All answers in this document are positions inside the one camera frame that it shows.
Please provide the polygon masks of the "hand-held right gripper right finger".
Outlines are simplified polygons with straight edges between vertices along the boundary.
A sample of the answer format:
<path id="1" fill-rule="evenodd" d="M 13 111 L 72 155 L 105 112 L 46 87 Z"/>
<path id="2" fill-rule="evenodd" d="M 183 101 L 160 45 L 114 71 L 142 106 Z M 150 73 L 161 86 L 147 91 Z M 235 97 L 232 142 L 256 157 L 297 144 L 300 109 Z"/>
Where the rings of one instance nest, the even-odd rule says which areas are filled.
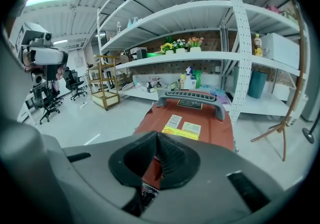
<path id="1" fill-rule="evenodd" d="M 162 179 L 160 189 L 174 189 L 187 184 L 200 168 L 200 156 L 182 141 L 158 133 L 156 156 L 161 163 Z"/>

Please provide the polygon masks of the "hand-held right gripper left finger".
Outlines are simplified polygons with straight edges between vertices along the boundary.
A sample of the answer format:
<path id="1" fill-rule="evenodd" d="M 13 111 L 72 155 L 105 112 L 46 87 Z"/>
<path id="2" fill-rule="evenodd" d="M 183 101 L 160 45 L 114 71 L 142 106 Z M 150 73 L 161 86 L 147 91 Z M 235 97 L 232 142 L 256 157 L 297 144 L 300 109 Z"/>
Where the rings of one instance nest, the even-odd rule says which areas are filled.
<path id="1" fill-rule="evenodd" d="M 146 183 L 158 188 L 157 133 L 140 133 L 133 138 L 110 156 L 109 169 L 122 185 L 138 188 Z"/>

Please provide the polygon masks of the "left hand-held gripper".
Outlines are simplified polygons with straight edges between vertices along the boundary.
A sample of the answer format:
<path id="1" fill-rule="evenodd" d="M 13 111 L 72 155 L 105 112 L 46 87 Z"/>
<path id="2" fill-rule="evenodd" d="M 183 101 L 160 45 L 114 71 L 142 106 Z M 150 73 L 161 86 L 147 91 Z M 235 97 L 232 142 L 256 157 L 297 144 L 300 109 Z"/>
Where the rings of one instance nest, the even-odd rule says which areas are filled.
<path id="1" fill-rule="evenodd" d="M 38 24 L 24 22 L 15 43 L 18 59 L 34 86 L 56 81 L 59 66 L 67 65 L 68 53 L 54 46 L 52 33 Z"/>

